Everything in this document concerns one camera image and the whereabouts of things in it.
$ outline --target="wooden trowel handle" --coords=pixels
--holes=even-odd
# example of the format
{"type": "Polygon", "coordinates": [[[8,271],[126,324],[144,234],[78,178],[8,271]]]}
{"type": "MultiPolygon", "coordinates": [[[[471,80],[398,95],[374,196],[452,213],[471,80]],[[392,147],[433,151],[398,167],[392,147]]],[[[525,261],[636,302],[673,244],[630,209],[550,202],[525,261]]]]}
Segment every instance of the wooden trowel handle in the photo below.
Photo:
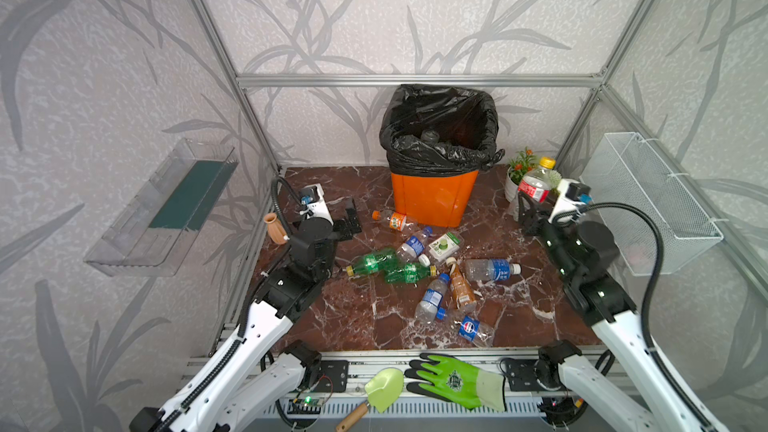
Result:
{"type": "Polygon", "coordinates": [[[365,414],[368,414],[368,400],[358,405],[357,408],[350,412],[350,415],[339,422],[339,425],[336,426],[336,432],[347,432],[353,425],[357,424],[357,421],[365,414]]]}

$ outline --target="green strip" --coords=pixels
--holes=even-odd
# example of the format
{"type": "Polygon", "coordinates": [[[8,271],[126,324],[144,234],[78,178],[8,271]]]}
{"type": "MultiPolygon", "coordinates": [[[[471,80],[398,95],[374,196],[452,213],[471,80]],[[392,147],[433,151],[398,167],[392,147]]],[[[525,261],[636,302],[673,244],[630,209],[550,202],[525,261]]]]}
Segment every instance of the green strip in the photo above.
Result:
{"type": "Polygon", "coordinates": [[[237,162],[197,161],[154,216],[150,228],[199,231],[236,167],[237,162]]]}

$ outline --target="white flower pot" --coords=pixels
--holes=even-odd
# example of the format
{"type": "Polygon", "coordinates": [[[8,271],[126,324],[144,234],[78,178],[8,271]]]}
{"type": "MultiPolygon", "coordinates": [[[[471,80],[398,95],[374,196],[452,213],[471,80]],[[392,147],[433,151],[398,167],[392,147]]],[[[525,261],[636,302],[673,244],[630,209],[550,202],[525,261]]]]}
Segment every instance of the white flower pot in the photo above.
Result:
{"type": "Polygon", "coordinates": [[[518,199],[518,185],[512,181],[509,174],[504,174],[504,177],[506,177],[506,180],[504,181],[504,197],[506,197],[510,203],[515,203],[518,199]]]}

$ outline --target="potted plant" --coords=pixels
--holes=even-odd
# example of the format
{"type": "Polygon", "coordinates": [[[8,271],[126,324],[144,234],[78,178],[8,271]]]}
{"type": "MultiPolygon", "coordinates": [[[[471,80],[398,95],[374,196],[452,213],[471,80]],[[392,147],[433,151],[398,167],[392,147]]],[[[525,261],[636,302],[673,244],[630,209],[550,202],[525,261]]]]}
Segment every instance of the potted plant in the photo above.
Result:
{"type": "Polygon", "coordinates": [[[510,202],[517,200],[518,186],[523,176],[536,168],[537,157],[529,148],[521,150],[512,160],[509,161],[507,169],[507,179],[504,182],[504,196],[510,202]]]}

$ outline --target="blue bottle label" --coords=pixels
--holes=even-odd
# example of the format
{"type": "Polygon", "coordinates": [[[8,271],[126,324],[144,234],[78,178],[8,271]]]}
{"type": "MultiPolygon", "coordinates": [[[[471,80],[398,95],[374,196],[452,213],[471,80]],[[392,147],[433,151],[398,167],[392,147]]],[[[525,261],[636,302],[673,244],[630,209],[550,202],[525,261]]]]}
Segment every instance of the blue bottle label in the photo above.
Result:
{"type": "Polygon", "coordinates": [[[424,245],[420,243],[415,235],[411,235],[411,237],[406,240],[406,244],[408,244],[413,249],[413,251],[416,253],[416,256],[419,256],[422,254],[422,252],[424,252],[424,245]]]}
{"type": "Polygon", "coordinates": [[[464,320],[462,321],[462,326],[458,330],[458,334],[472,342],[475,340],[475,335],[477,335],[479,327],[480,321],[475,321],[475,319],[465,315],[464,320]]]}
{"type": "Polygon", "coordinates": [[[442,294],[440,292],[433,291],[432,289],[429,289],[424,294],[424,298],[422,300],[424,302],[429,302],[430,304],[434,304],[435,307],[440,307],[440,301],[442,300],[442,294]]]}
{"type": "Polygon", "coordinates": [[[492,258],[493,262],[493,280],[504,281],[509,278],[509,262],[501,258],[492,258]]]}

